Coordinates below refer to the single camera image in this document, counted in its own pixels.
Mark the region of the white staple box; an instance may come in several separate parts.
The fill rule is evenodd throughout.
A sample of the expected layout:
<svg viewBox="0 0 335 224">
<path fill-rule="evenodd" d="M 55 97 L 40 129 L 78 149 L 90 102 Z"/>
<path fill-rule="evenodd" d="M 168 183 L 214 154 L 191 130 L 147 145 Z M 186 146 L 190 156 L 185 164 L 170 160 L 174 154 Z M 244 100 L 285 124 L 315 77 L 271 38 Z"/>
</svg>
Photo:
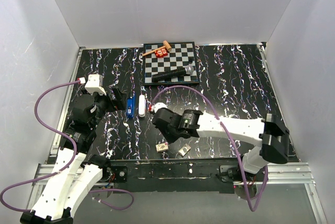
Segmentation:
<svg viewBox="0 0 335 224">
<path fill-rule="evenodd" d="M 169 149 L 169 144 L 167 142 L 159 143 L 155 145 L 157 153 L 167 151 Z"/>
</svg>

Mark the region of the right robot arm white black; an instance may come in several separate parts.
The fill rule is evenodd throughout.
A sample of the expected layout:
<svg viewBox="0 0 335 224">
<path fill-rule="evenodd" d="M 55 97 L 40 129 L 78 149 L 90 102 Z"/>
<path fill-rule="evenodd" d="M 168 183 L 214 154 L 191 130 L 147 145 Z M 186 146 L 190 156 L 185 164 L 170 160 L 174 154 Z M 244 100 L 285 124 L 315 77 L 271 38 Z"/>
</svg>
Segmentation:
<svg viewBox="0 0 335 224">
<path fill-rule="evenodd" d="M 161 131 L 168 143 L 179 138 L 232 138 L 253 145 L 242 156 L 237 176 L 248 181 L 268 165 L 286 164 L 289 160 L 289 130 L 274 114 L 263 119 L 216 118 L 199 110 L 185 110 L 181 115 L 167 109 L 154 110 L 154 126 Z"/>
</svg>

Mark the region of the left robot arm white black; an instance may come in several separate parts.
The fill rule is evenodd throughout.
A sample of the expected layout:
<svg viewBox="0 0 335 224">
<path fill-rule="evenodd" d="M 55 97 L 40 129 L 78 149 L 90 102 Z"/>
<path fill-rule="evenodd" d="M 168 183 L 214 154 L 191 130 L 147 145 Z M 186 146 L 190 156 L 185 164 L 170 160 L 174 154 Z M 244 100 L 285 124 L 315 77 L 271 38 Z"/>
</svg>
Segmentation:
<svg viewBox="0 0 335 224">
<path fill-rule="evenodd" d="M 53 177 L 20 223 L 73 223 L 79 205 L 98 181 L 106 182 L 111 169 L 105 158 L 89 161 L 75 177 L 96 138 L 96 128 L 107 113 L 126 109 L 126 93 L 116 86 L 110 92 L 102 87 L 86 87 L 73 101 L 72 117 L 60 140 Z"/>
</svg>

